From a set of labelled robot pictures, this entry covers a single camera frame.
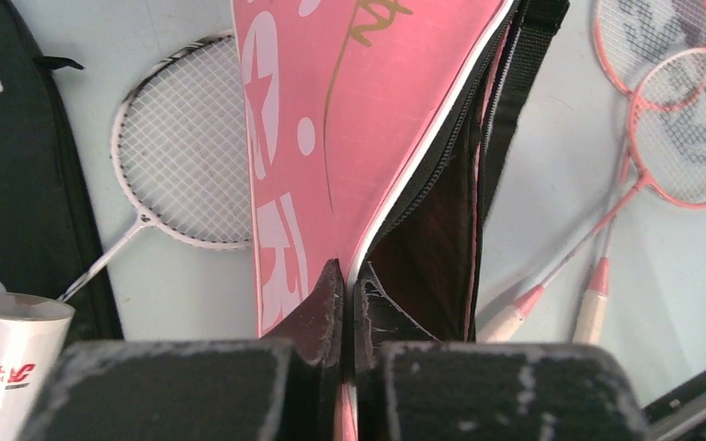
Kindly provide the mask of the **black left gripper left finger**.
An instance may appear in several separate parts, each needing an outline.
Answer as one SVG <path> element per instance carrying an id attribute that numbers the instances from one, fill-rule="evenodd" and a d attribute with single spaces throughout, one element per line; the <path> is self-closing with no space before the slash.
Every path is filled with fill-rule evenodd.
<path id="1" fill-rule="evenodd" d="M 308 365 L 339 363 L 344 282 L 337 259 L 325 262 L 310 295 L 262 339 L 289 340 Z"/>

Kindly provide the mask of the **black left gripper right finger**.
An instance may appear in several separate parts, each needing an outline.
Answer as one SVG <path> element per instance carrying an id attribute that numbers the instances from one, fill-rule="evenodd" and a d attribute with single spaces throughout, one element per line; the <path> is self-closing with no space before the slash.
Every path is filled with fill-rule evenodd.
<path id="1" fill-rule="evenodd" d="M 353 300 L 354 366 L 357 372 L 374 369 L 380 348 L 391 341 L 437 341 L 391 297 L 376 277 L 362 277 Z"/>

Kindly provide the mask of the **pink sport racket bag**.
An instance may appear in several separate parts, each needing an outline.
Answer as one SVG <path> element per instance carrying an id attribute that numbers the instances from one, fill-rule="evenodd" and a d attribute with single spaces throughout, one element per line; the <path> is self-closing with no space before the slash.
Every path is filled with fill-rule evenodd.
<path id="1" fill-rule="evenodd" d="M 358 438 L 362 277 L 438 341 L 475 337 L 484 223 L 566 1 L 235 1 L 258 334 L 344 282 L 341 353 L 286 400 L 287 440 Z"/>

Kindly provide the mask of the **white shuttlecock tube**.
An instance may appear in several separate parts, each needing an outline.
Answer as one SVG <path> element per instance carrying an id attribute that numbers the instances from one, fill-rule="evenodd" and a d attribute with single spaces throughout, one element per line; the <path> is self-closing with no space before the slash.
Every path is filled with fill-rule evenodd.
<path id="1" fill-rule="evenodd" d="M 0 293 L 0 440 L 17 439 L 74 315 L 64 302 Z"/>

